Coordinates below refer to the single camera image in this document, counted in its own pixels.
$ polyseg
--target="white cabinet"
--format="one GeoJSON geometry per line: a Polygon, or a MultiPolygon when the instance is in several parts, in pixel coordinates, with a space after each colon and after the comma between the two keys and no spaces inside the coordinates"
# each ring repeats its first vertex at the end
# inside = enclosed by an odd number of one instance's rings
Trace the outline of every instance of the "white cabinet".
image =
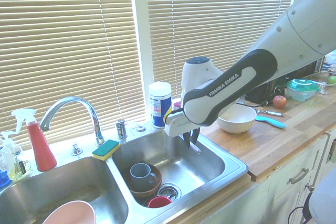
{"type": "Polygon", "coordinates": [[[224,200],[193,224],[263,224],[267,208],[271,204],[269,188],[256,187],[236,199],[224,200]]]}
{"type": "MultiPolygon", "coordinates": [[[[308,185],[315,185],[327,142],[328,136],[322,135],[274,171],[271,180],[275,195],[269,224],[287,223],[291,211],[303,206],[310,193],[308,185]]],[[[302,209],[297,209],[289,223],[300,224],[301,218],[302,209]]]]}
{"type": "Polygon", "coordinates": [[[330,136],[326,148],[326,154],[323,157],[322,165],[320,168],[318,181],[326,176],[336,166],[336,128],[326,132],[330,136]]]}
{"type": "MultiPolygon", "coordinates": [[[[289,214],[296,207],[303,206],[309,193],[306,184],[312,183],[312,175],[308,175],[302,181],[292,186],[281,194],[272,204],[270,224],[287,223],[289,214]]],[[[302,218],[302,209],[297,209],[290,217],[290,224],[299,224],[302,218]]]]}

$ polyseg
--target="pink bowl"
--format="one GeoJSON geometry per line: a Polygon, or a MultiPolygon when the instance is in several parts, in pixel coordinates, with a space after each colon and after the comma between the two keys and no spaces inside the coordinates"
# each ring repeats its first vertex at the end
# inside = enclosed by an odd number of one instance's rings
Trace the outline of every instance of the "pink bowl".
{"type": "Polygon", "coordinates": [[[75,200],[57,208],[43,224],[96,224],[96,214],[89,203],[75,200]]]}

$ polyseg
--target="red spray bottle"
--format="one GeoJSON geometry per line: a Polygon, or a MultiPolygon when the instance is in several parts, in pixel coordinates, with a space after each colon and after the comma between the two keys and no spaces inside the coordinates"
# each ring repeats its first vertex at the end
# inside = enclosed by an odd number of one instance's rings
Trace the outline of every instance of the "red spray bottle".
{"type": "Polygon", "coordinates": [[[18,109],[12,112],[12,115],[16,117],[16,134],[19,133],[23,121],[26,121],[28,134],[32,143],[34,157],[36,161],[37,169],[40,172],[50,170],[57,162],[51,152],[46,138],[43,132],[38,126],[38,123],[34,117],[36,110],[33,109],[18,109]]]}

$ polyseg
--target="red cup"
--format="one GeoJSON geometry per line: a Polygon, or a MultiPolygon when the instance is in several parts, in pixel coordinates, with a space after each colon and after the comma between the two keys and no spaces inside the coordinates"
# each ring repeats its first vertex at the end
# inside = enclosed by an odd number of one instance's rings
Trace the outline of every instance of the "red cup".
{"type": "Polygon", "coordinates": [[[165,197],[165,196],[157,196],[148,203],[149,208],[158,208],[158,207],[164,207],[172,202],[171,199],[165,197]]]}

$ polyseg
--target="soap bottle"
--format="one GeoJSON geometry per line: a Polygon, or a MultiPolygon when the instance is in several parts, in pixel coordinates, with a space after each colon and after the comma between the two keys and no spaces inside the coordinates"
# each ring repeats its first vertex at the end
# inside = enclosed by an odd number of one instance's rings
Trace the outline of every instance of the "soap bottle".
{"type": "Polygon", "coordinates": [[[7,175],[7,166],[4,155],[2,155],[2,147],[0,148],[0,188],[7,185],[10,181],[7,175]]]}
{"type": "Polygon", "coordinates": [[[38,123],[34,117],[36,110],[33,109],[18,109],[12,112],[12,115],[16,117],[16,132],[19,132],[23,121],[26,121],[28,134],[32,143],[34,157],[36,161],[37,169],[40,172],[52,169],[56,166],[56,159],[51,152],[46,138],[43,132],[38,126],[38,123]]]}
{"type": "Polygon", "coordinates": [[[13,131],[1,132],[4,138],[4,147],[1,152],[7,167],[7,176],[10,180],[20,180],[30,172],[30,162],[22,159],[21,146],[14,143],[8,135],[15,134],[13,131]]]}

